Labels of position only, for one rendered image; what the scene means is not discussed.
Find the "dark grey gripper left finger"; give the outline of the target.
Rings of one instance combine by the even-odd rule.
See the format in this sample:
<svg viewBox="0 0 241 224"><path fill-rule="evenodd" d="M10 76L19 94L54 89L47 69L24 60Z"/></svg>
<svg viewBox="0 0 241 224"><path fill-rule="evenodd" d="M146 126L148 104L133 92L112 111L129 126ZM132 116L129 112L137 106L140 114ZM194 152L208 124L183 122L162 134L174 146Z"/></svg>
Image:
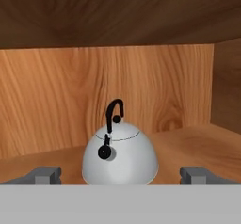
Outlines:
<svg viewBox="0 0 241 224"><path fill-rule="evenodd" d="M61 167L37 167L31 170L25 176L5 181L3 184L61 184L60 176Z"/></svg>

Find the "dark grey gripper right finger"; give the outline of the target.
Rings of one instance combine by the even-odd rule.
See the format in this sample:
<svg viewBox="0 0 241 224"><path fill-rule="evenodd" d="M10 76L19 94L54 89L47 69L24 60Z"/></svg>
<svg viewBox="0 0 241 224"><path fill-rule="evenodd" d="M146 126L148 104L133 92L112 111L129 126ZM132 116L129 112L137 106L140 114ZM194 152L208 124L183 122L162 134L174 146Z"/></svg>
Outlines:
<svg viewBox="0 0 241 224"><path fill-rule="evenodd" d="M237 184L236 181L216 176L204 167L181 167L180 184Z"/></svg>

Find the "wooden cabinet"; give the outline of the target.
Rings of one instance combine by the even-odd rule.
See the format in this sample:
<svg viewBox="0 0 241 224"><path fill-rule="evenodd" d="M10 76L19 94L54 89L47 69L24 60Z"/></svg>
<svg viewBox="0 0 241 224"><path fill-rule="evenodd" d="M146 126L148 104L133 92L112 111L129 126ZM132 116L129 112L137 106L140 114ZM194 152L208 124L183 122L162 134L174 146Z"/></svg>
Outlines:
<svg viewBox="0 0 241 224"><path fill-rule="evenodd" d="M0 0L0 183L59 166L81 184L116 98L158 184L190 165L241 182L241 0Z"/></svg>

